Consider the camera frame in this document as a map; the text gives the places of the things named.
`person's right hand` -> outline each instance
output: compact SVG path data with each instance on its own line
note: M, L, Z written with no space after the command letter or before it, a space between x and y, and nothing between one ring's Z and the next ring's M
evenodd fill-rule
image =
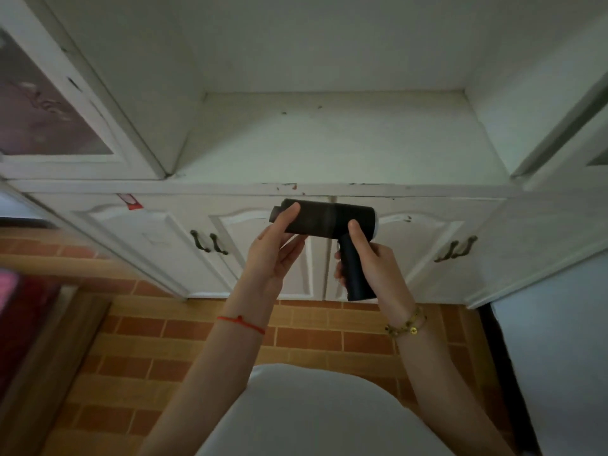
M391 325L403 325L414 313L416 303L401 275L393 251L387 246L369 243L355 220L348 223L348 232L359 253L365 278L376 293L380 310ZM335 257L340 259L339 251ZM334 277L345 286L342 261L338 262Z

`person's left hand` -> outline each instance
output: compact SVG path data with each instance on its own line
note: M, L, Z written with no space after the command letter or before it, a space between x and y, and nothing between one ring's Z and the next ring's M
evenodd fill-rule
M283 288L283 279L304 249L308 235L285 233L300 212L300 204L294 203L273 224L265 228L249 248L247 263L240 281L264 298L275 300Z

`cabinet handle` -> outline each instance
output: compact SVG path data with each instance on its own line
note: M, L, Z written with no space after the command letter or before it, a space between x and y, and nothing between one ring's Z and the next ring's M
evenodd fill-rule
M475 235L472 235L471 237L469 237L469 239L466 241L466 248L465 250L458 254L458 253L454 253L452 254L452 259L456 259L456 258L461 258L462 256L467 256L468 253L471 252L471 248L473 248L473 244L478 240L478 238Z
M211 252L209 248L205 248L203 245L201 245L201 242L198 241L198 232L196 230L190 230L190 234L194 238L194 244L198 249L202 249L205 253Z
M210 233L210 234L209 234L209 237L211 237L211 239L213 240L213 249L214 249L214 250L216 250L218 253L222 253L222 254L228 254L228 252L227 252L227 251L222 251L222 250L219 248L219 245L218 245L218 236L217 236L216 234L214 234L214 233Z
M443 258L437 258L437 259L435 259L434 262L440 263L440 262L447 261L448 259L450 259L452 257L452 253L456 249L456 246L458 246L458 243L459 243L458 240L452 241L452 243L450 243L450 249L447 250L446 255Z

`portable hair dryer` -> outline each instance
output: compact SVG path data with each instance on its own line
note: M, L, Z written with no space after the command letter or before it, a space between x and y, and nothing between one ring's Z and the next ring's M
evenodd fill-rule
M285 198L281 206L272 209L269 221L274 222L282 211L296 202L300 204L300 213L286 232L337 239L348 300L374 299L376 294L363 275L359 253L348 234L348 222L355 219L359 222L367 240L371 241L376 236L378 226L378 216L374 208Z

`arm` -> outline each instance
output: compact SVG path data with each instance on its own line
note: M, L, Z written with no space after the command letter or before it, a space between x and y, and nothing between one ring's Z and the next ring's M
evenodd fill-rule
M416 303L392 250L368 243L356 221L348 226L380 310L391 326L403 326L414 313ZM344 284L341 271L338 263L335 277ZM458 456L513 456L454 367L445 345L425 328L415 336L402 334L396 340L424 422Z
M285 233L300 211L294 204L257 237L221 315L266 328L283 278L306 237ZM184 382L144 441L139 456L193 456L247 387L262 334L218 320Z

